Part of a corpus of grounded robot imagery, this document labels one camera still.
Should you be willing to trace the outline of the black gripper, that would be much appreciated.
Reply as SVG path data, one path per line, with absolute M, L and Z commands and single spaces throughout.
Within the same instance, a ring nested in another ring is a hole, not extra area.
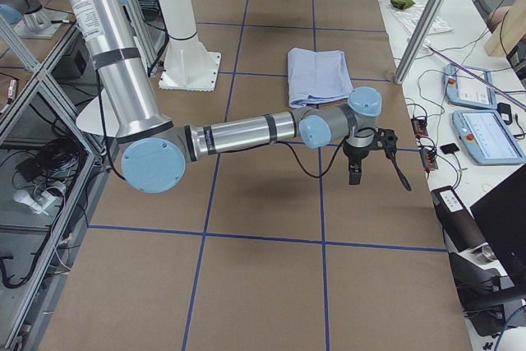
M 348 158 L 348 184 L 359 185 L 362 178 L 362 161 L 368 156 L 368 150 L 344 143 L 344 154 Z

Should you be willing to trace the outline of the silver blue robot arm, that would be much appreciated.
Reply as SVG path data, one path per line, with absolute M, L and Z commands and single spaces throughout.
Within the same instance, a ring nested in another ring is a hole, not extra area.
M 381 94 L 352 91 L 346 104 L 296 109 L 206 127 L 175 127 L 159 109 L 140 51 L 119 0 L 68 0 L 95 71 L 118 121 L 123 146 L 119 176 L 135 189 L 161 193 L 174 187 L 186 166 L 206 155 L 241 152 L 300 137 L 317 149 L 340 141 L 349 181 L 360 182 L 362 159 L 380 148 L 376 123 Z

